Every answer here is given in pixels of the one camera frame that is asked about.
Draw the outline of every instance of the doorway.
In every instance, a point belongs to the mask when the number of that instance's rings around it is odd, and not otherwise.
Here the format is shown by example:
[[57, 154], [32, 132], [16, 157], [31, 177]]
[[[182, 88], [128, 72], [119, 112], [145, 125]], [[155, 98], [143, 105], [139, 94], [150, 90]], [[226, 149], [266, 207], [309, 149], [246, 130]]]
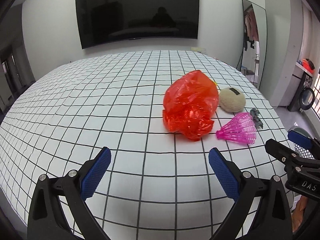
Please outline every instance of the doorway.
[[1, 57], [1, 65], [13, 98], [16, 99], [19, 97], [19, 91], [23, 87], [21, 77], [12, 50], [7, 51], [4, 55], [4, 57]]

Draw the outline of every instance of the standing mirror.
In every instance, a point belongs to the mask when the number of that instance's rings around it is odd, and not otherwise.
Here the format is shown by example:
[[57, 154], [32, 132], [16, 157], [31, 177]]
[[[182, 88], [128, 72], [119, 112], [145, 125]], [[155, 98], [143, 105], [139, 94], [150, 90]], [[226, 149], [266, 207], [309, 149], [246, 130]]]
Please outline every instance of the standing mirror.
[[244, 10], [243, 53], [237, 70], [259, 89], [267, 50], [267, 15], [261, 6], [242, 0]]

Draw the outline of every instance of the grid tablecloth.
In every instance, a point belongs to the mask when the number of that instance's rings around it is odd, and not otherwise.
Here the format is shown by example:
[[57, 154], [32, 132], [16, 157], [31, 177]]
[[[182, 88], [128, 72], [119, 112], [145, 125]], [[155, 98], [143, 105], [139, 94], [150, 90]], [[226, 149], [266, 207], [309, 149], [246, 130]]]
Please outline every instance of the grid tablecloth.
[[[195, 69], [219, 90], [241, 90], [244, 111], [260, 111], [264, 126], [254, 145], [216, 139], [215, 132], [234, 117], [220, 107], [212, 132], [198, 142], [165, 130], [164, 93]], [[0, 127], [0, 185], [27, 223], [41, 174], [60, 177], [78, 170], [107, 146], [112, 162], [86, 203], [111, 239], [208, 240], [233, 205], [208, 163], [209, 150], [217, 147], [254, 176], [277, 174], [285, 181], [283, 164], [265, 152], [270, 138], [293, 149], [269, 102], [240, 72], [214, 58], [189, 51], [143, 51], [83, 59], [42, 77], [6, 115]], [[80, 236], [66, 199], [61, 201], [70, 227]], [[247, 232], [258, 201], [239, 235]]]

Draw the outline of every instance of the orange object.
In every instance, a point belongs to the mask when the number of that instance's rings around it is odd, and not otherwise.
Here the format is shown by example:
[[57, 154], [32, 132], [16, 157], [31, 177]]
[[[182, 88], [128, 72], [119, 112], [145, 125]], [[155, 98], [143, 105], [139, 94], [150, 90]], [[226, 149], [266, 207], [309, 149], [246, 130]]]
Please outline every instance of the orange object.
[[308, 204], [308, 198], [305, 196], [301, 196], [299, 201], [297, 202], [296, 208], [291, 214], [291, 222], [292, 222], [292, 232], [298, 230], [299, 226], [303, 220], [303, 213]]
[[199, 141], [213, 127], [212, 115], [219, 94], [216, 84], [200, 70], [194, 70], [174, 82], [164, 95], [163, 122], [170, 132], [181, 132]]
[[314, 69], [311, 69], [311, 68], [310, 68], [309, 62], [308, 62], [306, 59], [303, 59], [303, 60], [302, 60], [302, 66], [303, 66], [306, 70], [308, 70], [311, 74], [313, 74]]

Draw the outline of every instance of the gray floor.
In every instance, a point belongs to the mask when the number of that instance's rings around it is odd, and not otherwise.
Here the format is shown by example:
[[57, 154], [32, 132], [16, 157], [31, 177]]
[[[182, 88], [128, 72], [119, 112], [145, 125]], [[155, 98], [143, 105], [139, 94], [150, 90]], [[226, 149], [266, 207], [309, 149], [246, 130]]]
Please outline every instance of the gray floor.
[[284, 128], [288, 131], [292, 126], [298, 125], [306, 130], [312, 138], [316, 137], [312, 128], [308, 124], [306, 117], [301, 112], [290, 112], [286, 107], [279, 106], [275, 109], [276, 113], [280, 117], [280, 120]]

